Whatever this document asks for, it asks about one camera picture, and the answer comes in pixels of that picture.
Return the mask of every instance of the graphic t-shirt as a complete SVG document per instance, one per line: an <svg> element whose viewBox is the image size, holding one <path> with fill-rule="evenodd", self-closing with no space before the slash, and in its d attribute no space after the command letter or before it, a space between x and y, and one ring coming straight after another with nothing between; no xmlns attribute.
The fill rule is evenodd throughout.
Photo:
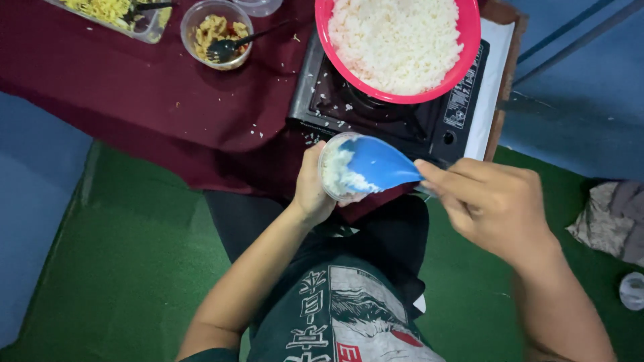
<svg viewBox="0 0 644 362"><path fill-rule="evenodd" d="M335 256L280 284L252 333L250 362L444 361L389 281L364 260ZM237 351L214 348L184 361L236 362Z"/></svg>

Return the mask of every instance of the green carpet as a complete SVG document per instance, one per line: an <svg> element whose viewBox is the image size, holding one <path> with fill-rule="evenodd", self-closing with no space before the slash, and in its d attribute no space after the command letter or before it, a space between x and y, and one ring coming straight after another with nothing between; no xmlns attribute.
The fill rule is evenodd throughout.
<svg viewBox="0 0 644 362"><path fill-rule="evenodd" d="M563 229L582 208L585 179L505 148L496 161L541 174L550 226L620 359L644 360L644 313L624 308L616 288L636 268ZM421 271L428 312L419 328L448 361L520 361L510 268L456 234L435 200L428 207ZM196 306L229 266L199 192L96 143L19 341L0 350L0 361L170 361ZM242 356L247 350L245 341Z"/></svg>

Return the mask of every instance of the black stove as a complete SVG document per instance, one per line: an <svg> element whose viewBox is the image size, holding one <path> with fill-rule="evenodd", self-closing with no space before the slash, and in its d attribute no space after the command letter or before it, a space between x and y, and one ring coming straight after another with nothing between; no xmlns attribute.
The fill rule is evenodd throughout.
<svg viewBox="0 0 644 362"><path fill-rule="evenodd" d="M466 76L438 99L392 104L346 82L313 32L287 124L315 132L323 140L351 131L375 136L412 160L422 158L447 168L465 154L488 54L489 43L481 40Z"/></svg>

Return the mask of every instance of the pink bowl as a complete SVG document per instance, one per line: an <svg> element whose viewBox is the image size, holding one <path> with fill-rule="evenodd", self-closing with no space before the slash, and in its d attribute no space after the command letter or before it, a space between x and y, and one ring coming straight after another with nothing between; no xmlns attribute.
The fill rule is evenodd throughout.
<svg viewBox="0 0 644 362"><path fill-rule="evenodd" d="M333 16L334 0L316 0L316 23L322 47L327 57L336 67L347 82L373 98L397 104L416 104L436 99L447 93L460 82L469 67L474 63L481 41L481 19L478 13L477 0L455 0L459 7L459 20L456 29L460 32L459 44L463 44L460 59L450 71L445 74L445 79L435 88L416 95L394 95L379 91L361 82L351 71L342 64L336 55L336 50L328 36L328 20Z"/></svg>

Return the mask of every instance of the blue wall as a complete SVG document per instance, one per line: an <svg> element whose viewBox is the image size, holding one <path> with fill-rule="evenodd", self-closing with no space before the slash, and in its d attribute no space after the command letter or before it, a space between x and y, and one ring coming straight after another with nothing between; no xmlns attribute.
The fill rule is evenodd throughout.
<svg viewBox="0 0 644 362"><path fill-rule="evenodd" d="M511 0L530 15L522 51L594 0ZM525 75L630 0L616 0L519 65ZM500 144L586 176L644 181L644 10L515 87Z"/></svg>
<svg viewBox="0 0 644 362"><path fill-rule="evenodd" d="M0 347L13 342L91 137L0 93Z"/></svg>

